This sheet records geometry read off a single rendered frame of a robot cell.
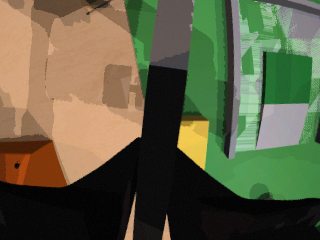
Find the red golf putter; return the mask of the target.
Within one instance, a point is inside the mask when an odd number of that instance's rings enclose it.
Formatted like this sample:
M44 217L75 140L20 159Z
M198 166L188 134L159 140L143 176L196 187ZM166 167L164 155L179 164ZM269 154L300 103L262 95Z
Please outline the red golf putter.
M187 83L193 3L195 0L157 3L132 240L163 239Z

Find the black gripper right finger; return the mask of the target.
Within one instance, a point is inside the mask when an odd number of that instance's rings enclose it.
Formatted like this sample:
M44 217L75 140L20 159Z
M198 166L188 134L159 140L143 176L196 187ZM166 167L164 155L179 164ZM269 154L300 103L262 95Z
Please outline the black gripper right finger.
M167 217L171 240L260 240L319 224L320 199L244 199L177 147Z

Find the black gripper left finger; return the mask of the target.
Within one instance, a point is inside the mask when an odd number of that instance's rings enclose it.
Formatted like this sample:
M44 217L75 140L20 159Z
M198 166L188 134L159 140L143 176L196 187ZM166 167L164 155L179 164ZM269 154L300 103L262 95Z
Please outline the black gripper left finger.
M0 229L28 240L125 240L141 137L67 187L0 180Z

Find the yellow rectangular block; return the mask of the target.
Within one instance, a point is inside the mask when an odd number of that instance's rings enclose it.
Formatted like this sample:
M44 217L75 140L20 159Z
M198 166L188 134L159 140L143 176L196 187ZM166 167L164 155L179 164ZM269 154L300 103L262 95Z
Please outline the yellow rectangular block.
M181 116L177 147L199 167L205 168L209 120L204 116Z

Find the green putting mat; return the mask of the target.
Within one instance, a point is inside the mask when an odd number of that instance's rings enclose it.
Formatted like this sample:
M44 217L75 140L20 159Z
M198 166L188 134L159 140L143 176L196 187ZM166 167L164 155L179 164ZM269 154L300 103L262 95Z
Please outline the green putting mat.
M159 0L124 0L127 5L129 27L141 85L144 97L147 96L149 60L151 60L153 29L155 29L157 3ZM256 149L257 136L255 125L259 125L260 111L255 115L255 109L261 109L261 99L253 99L256 91L248 81L240 81L240 143L247 143L247 127L251 125L251 143L253 148L235 149L235 159L228 160L224 153L225 121L227 121L228 101L228 40L227 20L225 20L225 0L195 0L193 3L192 40L188 55L187 83L185 83L183 112L181 116L204 116L209 120L207 135L207 152L205 152L205 168L213 179L225 185L235 195L244 199L272 199L275 200L303 200L313 197L320 199L320 144L316 143L316 136L312 136L312 143L287 145L287 147L273 147ZM268 16L277 20L284 15L283 9L273 12L272 5L264 4ZM269 9L269 11L268 11ZM271 15L269 15L271 12ZM291 13L295 12L295 9ZM299 11L300 12L300 11ZM279 33L267 31L263 37L263 29L259 35L265 43L280 44L277 53L296 55L300 44L293 47L293 29L299 27L299 12L285 17L277 27L283 25L287 39L280 39ZM289 13L289 15L291 15ZM297 16L297 17L296 17ZM292 20L293 19L293 20ZM291 21L292 20L292 21ZM289 23L291 21L291 23ZM297 24L297 25L296 25ZM296 27L296 28L295 28ZM284 37L285 37L284 35ZM275 39L271 39L275 37ZM280 39L281 43L277 43ZM288 49L287 49L288 47ZM244 100L241 91L251 91L251 100ZM245 108L251 108L251 115L245 115ZM255 117L257 116L257 123ZM313 141L315 137L315 141Z

